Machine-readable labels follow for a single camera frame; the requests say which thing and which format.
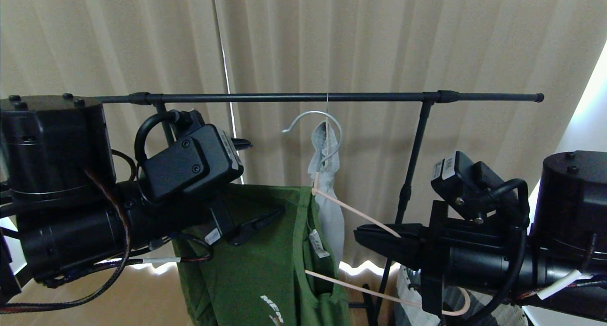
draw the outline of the floor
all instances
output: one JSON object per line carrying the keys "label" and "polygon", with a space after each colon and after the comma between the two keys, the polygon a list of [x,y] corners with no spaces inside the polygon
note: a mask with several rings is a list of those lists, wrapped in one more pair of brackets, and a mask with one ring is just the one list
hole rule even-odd
{"label": "floor", "polygon": [[[111,272],[99,272],[59,289],[46,289],[31,281],[24,286],[23,293],[13,298],[11,302],[75,300],[92,293],[110,275]],[[371,272],[355,277],[349,277],[342,272],[340,279],[355,285],[368,283],[371,289],[377,289],[380,281],[380,277]],[[394,294],[395,283],[396,275],[393,275],[388,286],[388,294]],[[348,290],[352,301],[362,302],[360,292]],[[392,314],[392,304],[384,303],[379,324],[388,325]],[[364,309],[351,309],[350,315],[352,326],[367,325]],[[80,307],[45,313],[2,315],[0,318],[2,326],[191,326],[192,324],[186,313],[174,265],[165,265],[154,270],[149,266],[142,269],[126,268],[117,283],[106,293]]]}

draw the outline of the green shirt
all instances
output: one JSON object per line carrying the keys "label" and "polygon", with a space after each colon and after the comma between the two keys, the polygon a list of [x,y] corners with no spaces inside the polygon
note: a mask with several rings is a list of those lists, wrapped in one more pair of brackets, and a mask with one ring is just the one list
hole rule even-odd
{"label": "green shirt", "polygon": [[[278,206],[285,213],[241,246],[219,240],[207,263],[179,263],[188,313],[196,325],[279,326],[349,324],[348,296],[342,287],[313,278],[312,270],[335,278],[332,255],[320,258],[308,236],[321,233],[309,187],[231,184],[223,197],[234,224]],[[204,238],[191,227],[188,233]],[[204,254],[184,240],[173,241],[179,256]]]}

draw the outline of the white cloth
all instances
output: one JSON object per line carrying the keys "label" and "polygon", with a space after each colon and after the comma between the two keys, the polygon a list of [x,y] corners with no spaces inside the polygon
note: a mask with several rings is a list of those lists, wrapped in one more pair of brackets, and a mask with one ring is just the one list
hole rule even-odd
{"label": "white cloth", "polygon": [[[314,181],[314,177],[316,176],[319,162],[338,146],[335,132],[330,125],[328,127],[327,125],[326,122],[321,122],[312,132],[312,144],[314,145],[314,149],[316,149],[316,153],[312,157],[312,161],[310,161],[310,166],[308,166],[308,173],[312,181]],[[337,198],[333,190],[333,184],[335,182],[335,173],[338,172],[338,169],[340,169],[340,154],[336,153],[321,166],[318,178],[317,188],[334,198]],[[341,207],[321,195],[316,195],[315,200],[319,206],[318,217],[321,222],[322,234],[331,249],[336,265],[340,265],[343,257],[344,239]]]}

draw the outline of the beige curtain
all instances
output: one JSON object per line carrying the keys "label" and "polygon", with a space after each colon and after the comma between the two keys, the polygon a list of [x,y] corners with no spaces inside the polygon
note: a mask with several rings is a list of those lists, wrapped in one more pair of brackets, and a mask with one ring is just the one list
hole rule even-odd
{"label": "beige curtain", "polygon": [[[607,36],[607,0],[0,0],[0,94],[511,92],[536,103],[433,107],[405,222],[426,223],[431,165],[459,149],[502,177],[535,183],[560,139]],[[226,66],[223,56],[225,51]],[[179,105],[231,130],[224,103]],[[245,182],[310,184],[310,133],[324,103],[234,104]],[[338,197],[389,223],[405,177],[418,103],[331,103],[343,125]],[[108,105],[115,149],[152,107]],[[165,147],[160,130],[147,148]],[[128,168],[116,161],[119,179]],[[351,230],[345,261],[379,258]]]}
{"label": "beige curtain", "polygon": [[[577,105],[607,36],[607,0],[216,0],[230,90],[538,93],[544,103],[433,107],[405,222],[427,223],[431,168],[462,150],[533,187]],[[310,134],[322,117],[280,134],[324,103],[237,103],[245,181],[310,184]],[[418,103],[331,103],[343,125],[336,194],[393,222]],[[367,222],[344,211],[344,261],[381,260],[356,244]]]}

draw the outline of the bolt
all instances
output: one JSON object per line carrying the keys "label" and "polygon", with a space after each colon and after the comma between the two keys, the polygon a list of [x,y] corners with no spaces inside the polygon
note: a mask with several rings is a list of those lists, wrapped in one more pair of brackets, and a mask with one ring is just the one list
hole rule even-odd
{"label": "bolt", "polygon": [[567,173],[577,174],[577,172],[579,172],[579,168],[577,168],[577,166],[567,166]]}
{"label": "bolt", "polygon": [[127,201],[124,202],[124,208],[125,209],[132,209],[135,206],[135,201],[132,199],[129,199]]}
{"label": "bolt", "polygon": [[25,102],[17,102],[15,104],[13,104],[13,106],[15,107],[15,110],[27,110],[28,109],[28,104]]}

